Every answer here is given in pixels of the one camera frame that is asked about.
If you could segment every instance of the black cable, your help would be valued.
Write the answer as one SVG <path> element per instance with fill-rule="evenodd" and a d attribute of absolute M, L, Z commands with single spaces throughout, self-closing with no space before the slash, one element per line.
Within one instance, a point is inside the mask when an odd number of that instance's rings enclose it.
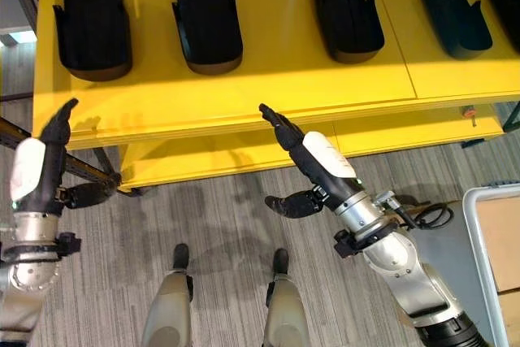
<path fill-rule="evenodd" d="M 439 211 L 439 214 L 431 219 L 430 215 L 436 211 Z M 449 208 L 446 203 L 434 203 L 433 205 L 429 205 L 413 218 L 411 218 L 404 209 L 395 210 L 395 212 L 405 221 L 401 226 L 408 230 L 414 228 L 426 230 L 440 229 L 453 220 L 453 210 Z"/>

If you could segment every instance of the yellow shelf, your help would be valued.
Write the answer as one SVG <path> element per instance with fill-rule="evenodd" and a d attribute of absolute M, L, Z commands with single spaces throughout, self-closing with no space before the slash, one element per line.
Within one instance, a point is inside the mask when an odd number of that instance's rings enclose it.
<path fill-rule="evenodd" d="M 63 0 L 39 0 L 35 132 L 71 97 L 80 100 L 71 118 L 71 149 L 261 128 L 258 104 L 264 101 L 306 117 L 415 98 L 381 0 L 385 46 L 370 61 L 350 66 L 328 57 L 313 0 L 236 0 L 244 59 L 217 77 L 186 66 L 173 1 L 125 0 L 133 69 L 93 83 L 71 76 L 59 62 L 52 5 Z"/>
<path fill-rule="evenodd" d="M 353 65 L 328 57 L 313 0 L 236 0 L 244 60 L 222 76 L 186 66 L 173 1 L 125 0 L 134 67 L 93 83 L 59 62 L 52 5 L 63 0 L 39 0 L 34 132 L 71 97 L 80 99 L 72 150 L 267 129 L 261 102 L 299 124 L 317 124 L 520 97 L 520 55 L 488 0 L 482 8 L 493 47 L 469 61 L 443 52 L 420 0 L 376 0 L 385 46 Z"/>
<path fill-rule="evenodd" d="M 477 126 L 456 108 L 306 125 L 325 134 L 346 156 L 502 134 L 492 106 L 477 106 Z M 119 147 L 121 189 L 285 167 L 293 162 L 272 129 Z"/>
<path fill-rule="evenodd" d="M 468 0 L 473 4 L 477 0 Z M 383 0 L 419 99 L 520 90 L 520 56 L 490 0 L 481 10 L 493 46 L 478 58 L 456 60 L 442 49 L 422 0 Z"/>

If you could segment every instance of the robotic hand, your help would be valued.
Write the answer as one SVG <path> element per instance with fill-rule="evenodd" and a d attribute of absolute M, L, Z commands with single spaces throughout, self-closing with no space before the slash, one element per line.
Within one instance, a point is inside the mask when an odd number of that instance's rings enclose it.
<path fill-rule="evenodd" d="M 80 251 L 74 233 L 58 233 L 66 206 L 86 207 L 105 201 L 117 188 L 106 183 L 61 187 L 71 129 L 68 120 L 76 99 L 67 102 L 43 129 L 40 138 L 22 141 L 11 175 L 14 215 L 12 243 L 0 263 L 0 346 L 25 346 L 31 338 L 46 292 L 59 275 L 59 261 Z"/>
<path fill-rule="evenodd" d="M 342 258 L 363 253 L 369 266 L 388 284 L 424 345 L 488 346 L 442 279 L 419 261 L 406 230 L 385 215 L 387 207 L 416 227 L 394 194 L 386 192 L 372 200 L 352 166 L 323 134 L 304 134 L 268 106 L 262 104 L 259 109 L 275 128 L 279 144 L 314 185 L 285 198 L 266 197 L 266 204 L 291 219 L 317 213 L 323 206 L 336 214 L 346 227 L 334 236 L 336 251 Z"/>

